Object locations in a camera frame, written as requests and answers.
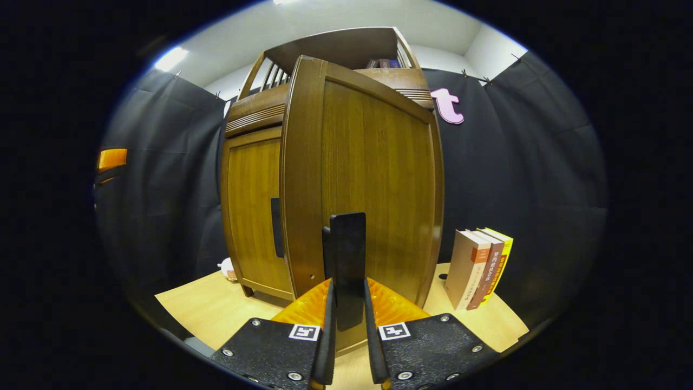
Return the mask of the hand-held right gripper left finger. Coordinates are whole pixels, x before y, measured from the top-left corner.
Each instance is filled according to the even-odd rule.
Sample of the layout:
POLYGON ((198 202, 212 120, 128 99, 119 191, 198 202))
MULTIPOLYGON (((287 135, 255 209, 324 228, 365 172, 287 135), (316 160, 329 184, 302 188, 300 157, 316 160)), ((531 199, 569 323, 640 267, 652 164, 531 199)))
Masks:
POLYGON ((325 389, 336 359, 336 294, 320 283, 273 319, 253 317, 211 360, 269 389, 325 389))

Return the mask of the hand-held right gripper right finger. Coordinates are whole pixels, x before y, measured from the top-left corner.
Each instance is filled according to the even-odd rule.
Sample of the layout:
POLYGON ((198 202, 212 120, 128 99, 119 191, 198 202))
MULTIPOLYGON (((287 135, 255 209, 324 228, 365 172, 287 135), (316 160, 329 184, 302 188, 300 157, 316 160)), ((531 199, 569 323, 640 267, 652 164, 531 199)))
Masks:
POLYGON ((366 278, 363 288, 371 377, 381 389, 441 388, 499 358, 451 313, 378 325, 375 282, 366 278))

